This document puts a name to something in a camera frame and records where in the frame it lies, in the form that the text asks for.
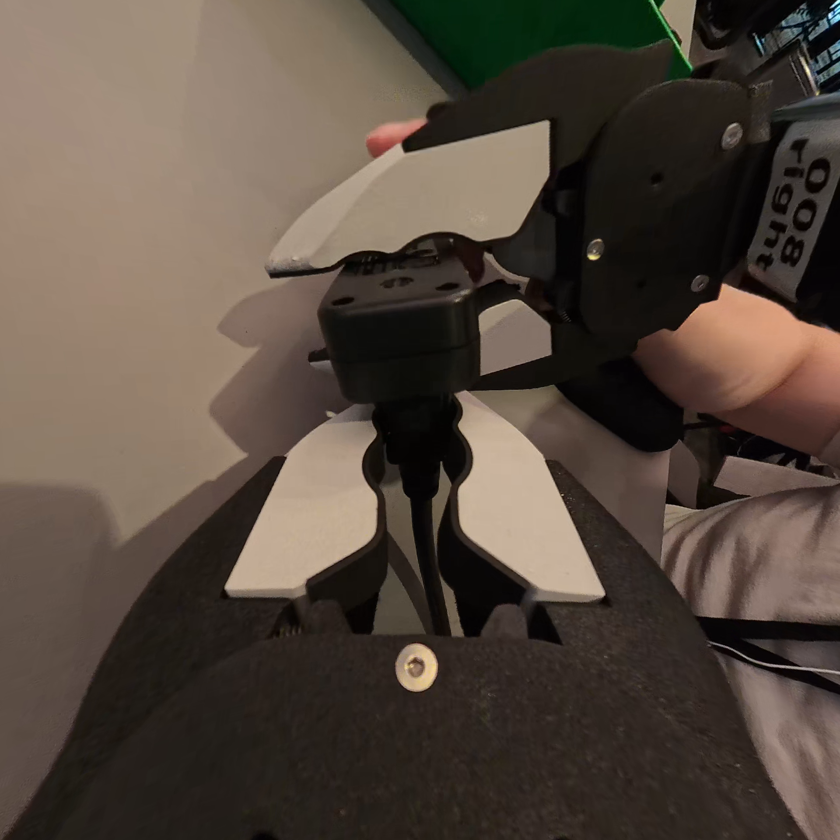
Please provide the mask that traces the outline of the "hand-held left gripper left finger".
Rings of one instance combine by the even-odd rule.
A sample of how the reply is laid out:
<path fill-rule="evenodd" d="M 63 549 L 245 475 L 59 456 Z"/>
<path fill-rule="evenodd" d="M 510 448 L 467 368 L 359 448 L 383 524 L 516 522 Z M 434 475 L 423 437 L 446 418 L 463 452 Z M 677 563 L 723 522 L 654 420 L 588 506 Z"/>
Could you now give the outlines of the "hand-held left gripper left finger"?
<path fill-rule="evenodd" d="M 369 405 L 288 451 L 225 584 L 231 598 L 367 601 L 387 568 L 382 447 Z"/>

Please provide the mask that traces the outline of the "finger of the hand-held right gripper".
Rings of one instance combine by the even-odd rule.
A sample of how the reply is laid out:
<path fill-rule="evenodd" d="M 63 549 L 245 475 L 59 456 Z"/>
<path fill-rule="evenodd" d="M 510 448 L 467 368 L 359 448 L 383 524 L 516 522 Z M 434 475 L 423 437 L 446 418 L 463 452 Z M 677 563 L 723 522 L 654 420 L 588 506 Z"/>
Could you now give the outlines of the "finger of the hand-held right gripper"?
<path fill-rule="evenodd" d="M 521 299 L 500 302 L 479 315 L 480 375 L 551 356 L 551 325 Z"/>
<path fill-rule="evenodd" d="M 300 215 L 266 272 L 318 274 L 438 234 L 477 243 L 513 236 L 549 179 L 550 150 L 548 120 L 424 150 L 393 147 Z"/>

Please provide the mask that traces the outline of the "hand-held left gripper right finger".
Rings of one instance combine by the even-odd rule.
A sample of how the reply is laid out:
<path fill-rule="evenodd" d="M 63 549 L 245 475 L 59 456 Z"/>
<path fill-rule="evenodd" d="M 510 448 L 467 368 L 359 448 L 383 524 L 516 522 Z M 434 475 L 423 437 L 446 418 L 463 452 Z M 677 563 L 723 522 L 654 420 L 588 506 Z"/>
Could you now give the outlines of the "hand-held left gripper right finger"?
<path fill-rule="evenodd" d="M 456 402 L 439 527 L 447 585 L 475 602 L 600 602 L 604 587 L 543 455 L 473 395 Z"/>

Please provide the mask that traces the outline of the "black power strip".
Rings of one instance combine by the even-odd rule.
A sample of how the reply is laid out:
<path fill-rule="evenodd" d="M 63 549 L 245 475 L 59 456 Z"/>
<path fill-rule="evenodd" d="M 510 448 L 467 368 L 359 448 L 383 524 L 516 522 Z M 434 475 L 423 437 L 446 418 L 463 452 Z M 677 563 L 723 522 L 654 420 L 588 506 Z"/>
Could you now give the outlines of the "black power strip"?
<path fill-rule="evenodd" d="M 480 307 L 457 241 L 354 255 L 318 307 L 344 398 L 377 404 L 469 389 L 480 376 Z"/>

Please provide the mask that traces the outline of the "person's right hand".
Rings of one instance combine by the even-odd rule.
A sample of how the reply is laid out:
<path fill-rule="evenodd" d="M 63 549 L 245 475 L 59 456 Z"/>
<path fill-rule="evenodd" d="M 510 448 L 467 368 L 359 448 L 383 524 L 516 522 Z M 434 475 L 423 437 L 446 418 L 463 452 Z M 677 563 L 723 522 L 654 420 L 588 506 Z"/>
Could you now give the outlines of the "person's right hand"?
<path fill-rule="evenodd" d="M 371 158 L 378 158 L 391 148 L 401 144 L 426 123 L 425 118 L 384 123 L 367 135 L 364 142 L 365 148 Z"/>

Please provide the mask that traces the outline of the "green plastic bin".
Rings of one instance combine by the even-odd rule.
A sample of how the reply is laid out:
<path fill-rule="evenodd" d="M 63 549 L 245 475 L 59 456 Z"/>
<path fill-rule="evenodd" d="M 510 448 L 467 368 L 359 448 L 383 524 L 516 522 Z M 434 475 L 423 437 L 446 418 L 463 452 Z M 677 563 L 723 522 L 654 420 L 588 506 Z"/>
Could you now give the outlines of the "green plastic bin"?
<path fill-rule="evenodd" d="M 673 49 L 668 79 L 691 64 L 651 1 L 394 1 L 391 5 L 467 89 L 553 47 Z"/>

